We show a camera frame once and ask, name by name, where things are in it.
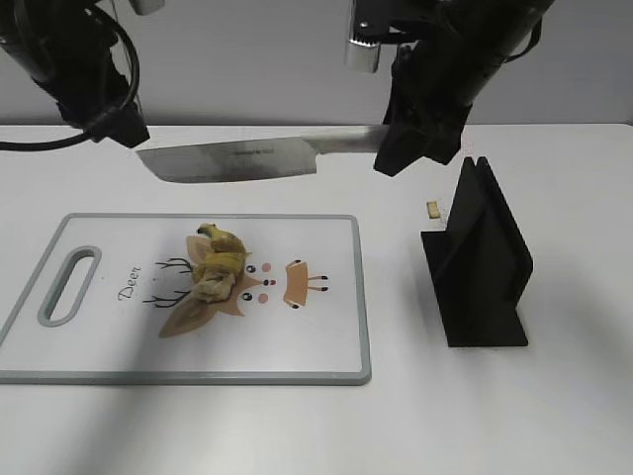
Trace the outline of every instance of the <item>white cutting board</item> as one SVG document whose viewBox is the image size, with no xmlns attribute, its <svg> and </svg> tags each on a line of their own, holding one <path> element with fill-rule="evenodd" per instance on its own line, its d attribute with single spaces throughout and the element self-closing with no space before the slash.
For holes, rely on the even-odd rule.
<svg viewBox="0 0 633 475">
<path fill-rule="evenodd" d="M 157 262 L 193 262 L 187 237 L 202 223 L 242 239 L 252 287 L 233 292 L 234 305 L 198 329 L 160 337 L 177 306 L 157 308 L 170 302 L 153 297 L 174 299 L 193 282 L 186 266 Z M 76 313 L 48 321 L 43 303 L 54 300 L 64 261 L 82 248 L 97 257 L 94 275 L 83 298 L 71 295 Z M 293 308 L 284 295 L 289 280 L 302 285 L 286 268 L 296 260 L 311 277 L 327 276 L 309 282 L 327 290 L 308 290 Z M 8 383 L 363 384 L 369 377 L 358 226 L 348 216 L 70 215 L 0 332 L 0 382 Z"/>
</svg>

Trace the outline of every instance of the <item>black cable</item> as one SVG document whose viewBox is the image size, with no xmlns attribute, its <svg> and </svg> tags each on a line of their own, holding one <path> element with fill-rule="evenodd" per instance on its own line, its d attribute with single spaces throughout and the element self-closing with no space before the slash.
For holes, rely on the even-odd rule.
<svg viewBox="0 0 633 475">
<path fill-rule="evenodd" d="M 112 15 L 115 21 L 120 24 L 119 13 L 117 12 L 117 5 L 115 4 L 115 0 L 110 0 L 110 5 L 112 6 Z M 127 49 L 124 48 L 124 53 L 126 54 L 126 62 L 128 64 L 128 70 L 132 69 L 132 62 L 130 61 L 130 53 Z M 140 96 L 138 93 L 136 94 L 136 106 L 138 107 L 138 112 L 140 113 L 141 118 L 144 121 L 144 115 L 142 112 L 142 104 L 140 103 Z"/>
<path fill-rule="evenodd" d="M 122 112 L 124 112 L 130 104 L 135 101 L 136 94 L 138 92 L 138 86 L 140 84 L 140 66 L 138 63 L 138 53 L 136 52 L 135 45 L 124 30 L 115 20 L 112 19 L 106 12 L 101 10 L 95 5 L 86 7 L 95 18 L 99 19 L 104 25 L 112 29 L 121 39 L 124 47 L 130 55 L 131 72 L 130 72 L 130 88 L 126 98 L 119 104 L 119 106 L 99 117 L 97 121 L 86 131 L 73 137 L 61 139 L 52 142 L 0 142 L 0 150 L 5 151 L 49 151 L 58 150 L 60 148 L 67 148 L 69 146 L 77 145 L 79 143 L 86 142 L 93 137 L 93 132 L 100 128 L 103 128 L 107 123 L 116 120 Z"/>
<path fill-rule="evenodd" d="M 106 49 L 106 52 L 101 59 L 101 69 L 99 70 L 99 104 L 102 108 L 106 107 L 106 101 L 108 99 L 108 69 L 110 64 L 110 50 Z"/>
<path fill-rule="evenodd" d="M 540 19 L 538 23 L 534 26 L 534 29 L 532 30 L 532 34 L 530 35 L 530 41 L 527 44 L 527 47 L 525 47 L 525 49 L 519 54 L 510 56 L 508 59 L 505 60 L 505 62 L 516 61 L 517 59 L 524 57 L 526 54 L 531 52 L 534 49 L 534 47 L 536 47 L 541 41 L 542 35 L 543 35 L 543 19 Z"/>
</svg>

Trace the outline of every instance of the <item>gray wall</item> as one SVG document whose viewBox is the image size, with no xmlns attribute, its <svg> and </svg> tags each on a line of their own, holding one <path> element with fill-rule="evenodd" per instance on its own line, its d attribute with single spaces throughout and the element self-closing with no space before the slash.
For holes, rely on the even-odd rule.
<svg viewBox="0 0 633 475">
<path fill-rule="evenodd" d="M 151 124 L 382 119 L 393 51 L 376 75 L 344 67 L 348 0 L 167 0 L 149 17 L 117 5 L 140 53 Z M 557 0 L 542 44 L 497 75 L 471 123 L 631 122 L 632 20 L 631 0 Z M 5 54 L 0 85 L 0 123 L 59 123 L 50 99 Z"/>
</svg>

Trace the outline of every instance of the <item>knife stand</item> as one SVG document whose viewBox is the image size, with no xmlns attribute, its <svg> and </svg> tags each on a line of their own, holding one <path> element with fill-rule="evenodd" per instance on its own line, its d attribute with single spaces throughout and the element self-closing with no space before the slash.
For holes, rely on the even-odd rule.
<svg viewBox="0 0 633 475">
<path fill-rule="evenodd" d="M 448 345 L 527 345 L 516 304 L 532 258 L 484 157 L 464 160 L 446 231 L 421 236 Z"/>
</svg>

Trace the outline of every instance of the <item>chef knife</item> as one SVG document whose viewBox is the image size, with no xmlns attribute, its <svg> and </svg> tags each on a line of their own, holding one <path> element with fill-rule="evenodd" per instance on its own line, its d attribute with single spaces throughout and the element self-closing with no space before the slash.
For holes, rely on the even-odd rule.
<svg viewBox="0 0 633 475">
<path fill-rule="evenodd" d="M 138 156 L 175 183 L 265 180 L 317 173 L 317 155 L 376 152 L 388 126 L 336 129 L 318 136 L 148 148 Z"/>
</svg>

